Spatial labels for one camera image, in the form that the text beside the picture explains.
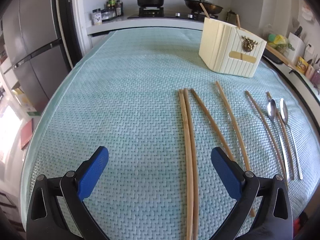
light blue tablecloth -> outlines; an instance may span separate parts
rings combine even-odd
[[[42,173],[58,177],[75,170],[103,145],[110,151],[109,163],[85,204],[110,239],[184,239],[186,163],[178,89],[196,90],[244,169],[234,129],[214,85],[217,80],[237,118],[257,176],[271,178],[281,169],[244,91],[249,90],[262,109],[266,91],[277,103],[284,97],[304,176],[297,179],[295,166],[296,179],[289,182],[293,215],[300,214],[320,177],[319,143],[305,113],[273,70],[260,63],[251,79],[212,72],[198,55],[201,31],[136,28],[108,37],[68,75],[36,128],[22,175],[24,224],[36,177]],[[221,143],[191,94],[190,101],[199,173],[199,239],[207,240],[235,201],[210,161],[212,148]],[[62,210],[76,232],[65,205]],[[242,232],[251,223],[248,218]]]

refrigerator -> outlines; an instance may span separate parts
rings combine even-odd
[[[2,17],[5,48],[34,108],[42,112],[81,59],[71,0],[12,0]]]

wok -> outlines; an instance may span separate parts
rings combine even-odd
[[[192,11],[196,12],[203,12],[201,6],[200,6],[200,1],[199,0],[184,0],[186,3],[186,6],[191,9]],[[209,2],[202,2],[203,6],[207,10],[208,14],[218,14],[222,11],[222,7],[218,5],[214,5]]]

refrigerator door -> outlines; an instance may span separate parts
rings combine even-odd
[[[62,45],[59,45],[30,59],[33,70],[49,99],[69,73],[61,49]]]
[[[19,67],[14,68],[14,73],[33,107],[42,112],[49,99],[44,93],[30,62],[26,61]]]
[[[19,23],[19,0],[12,0],[2,16],[2,27],[7,55],[15,65],[28,54],[26,52]]]
[[[55,0],[20,0],[20,25],[27,53],[58,39],[52,6]]]

teal woven placemat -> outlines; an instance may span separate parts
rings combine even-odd
[[[320,177],[319,144],[304,112],[273,70],[260,63],[251,79],[212,72],[198,56],[201,31],[137,28],[110,35],[69,74],[36,128],[22,175],[24,223],[39,174],[62,176],[103,145],[109,149],[109,163],[85,204],[110,239],[185,238],[186,163],[178,89],[196,90],[244,169],[216,81],[228,97],[257,176],[271,178],[281,169],[244,91],[249,90],[262,109],[266,91],[276,102],[285,99],[304,176],[289,183],[292,211],[299,215]],[[235,201],[210,161],[212,148],[221,143],[191,94],[190,102],[199,173],[199,239],[206,240]],[[62,210],[76,232],[65,205]],[[242,232],[251,223],[248,218]]]

